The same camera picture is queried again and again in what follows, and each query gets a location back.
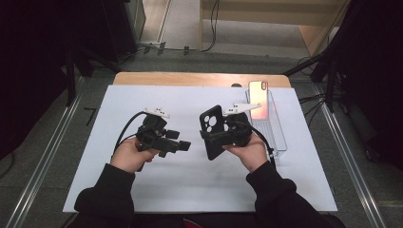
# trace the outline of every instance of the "black phone case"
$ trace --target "black phone case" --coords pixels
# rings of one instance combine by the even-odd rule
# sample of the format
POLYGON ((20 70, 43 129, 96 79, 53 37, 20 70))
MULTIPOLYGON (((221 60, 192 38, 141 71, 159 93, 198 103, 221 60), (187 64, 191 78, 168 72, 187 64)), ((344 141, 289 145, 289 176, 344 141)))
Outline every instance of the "black phone case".
MULTIPOLYGON (((224 118, 222 116, 221 106, 216 105, 200 115, 201 130, 209 133, 217 133, 225 130, 224 118), (216 122, 210 123, 210 120, 215 117, 216 122)), ((217 144, 213 144, 208 140, 204 140, 205 149, 207 150, 207 158, 212 161, 218 157, 224 149, 217 144)))

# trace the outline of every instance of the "black cloth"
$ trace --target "black cloth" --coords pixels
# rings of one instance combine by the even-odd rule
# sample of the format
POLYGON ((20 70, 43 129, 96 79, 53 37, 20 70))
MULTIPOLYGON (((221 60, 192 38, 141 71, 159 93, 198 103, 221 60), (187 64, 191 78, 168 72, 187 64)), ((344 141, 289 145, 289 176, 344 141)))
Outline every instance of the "black cloth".
MULTIPOLYGON (((78 196, 74 208, 79 214, 68 227, 129 227, 136 217, 130 195, 134 179, 135 174, 106 164, 95 186, 78 196)), ((255 207, 261 227, 333 227, 270 162, 248 174, 246 180, 257 194, 255 207)))

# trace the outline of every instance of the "wooden table edge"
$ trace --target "wooden table edge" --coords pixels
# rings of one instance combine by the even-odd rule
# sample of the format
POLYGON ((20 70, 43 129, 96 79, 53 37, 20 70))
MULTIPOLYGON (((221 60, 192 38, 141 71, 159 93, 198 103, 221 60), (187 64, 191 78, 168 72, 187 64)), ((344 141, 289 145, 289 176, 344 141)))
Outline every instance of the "wooden table edge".
POLYGON ((120 72, 114 85, 137 86, 231 86, 248 87, 251 81, 267 81, 269 87, 291 87, 285 75, 190 73, 190 72, 120 72))

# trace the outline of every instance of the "black stand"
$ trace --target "black stand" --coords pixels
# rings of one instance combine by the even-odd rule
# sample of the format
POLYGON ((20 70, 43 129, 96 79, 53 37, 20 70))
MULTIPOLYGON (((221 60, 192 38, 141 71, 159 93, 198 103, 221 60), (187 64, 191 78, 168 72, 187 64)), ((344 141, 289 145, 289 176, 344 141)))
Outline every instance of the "black stand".
POLYGON ((331 41, 328 47, 326 47, 317 56, 314 56, 302 62, 298 66, 295 66, 282 73, 283 75, 290 77, 291 75, 300 72, 304 68, 317 63, 317 66, 314 68, 314 71, 312 72, 310 77, 313 83, 320 83, 326 76, 326 74, 328 74, 325 103, 332 111, 332 113, 332 99, 336 82, 337 60, 342 56, 342 48, 345 48, 343 45, 347 43, 344 38, 345 34, 347 32, 352 32, 352 24, 359 11, 362 9, 364 2, 365 1, 354 1, 351 3, 338 32, 336 33, 334 39, 331 41))

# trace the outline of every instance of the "person's right hand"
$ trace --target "person's right hand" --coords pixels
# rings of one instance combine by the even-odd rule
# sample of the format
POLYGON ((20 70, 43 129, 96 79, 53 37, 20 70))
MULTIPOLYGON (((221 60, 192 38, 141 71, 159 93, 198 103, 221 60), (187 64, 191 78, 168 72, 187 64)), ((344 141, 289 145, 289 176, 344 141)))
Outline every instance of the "person's right hand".
POLYGON ((238 156, 251 173, 267 162, 264 142, 255 133, 252 133, 251 141, 244 147, 224 145, 222 148, 238 156))

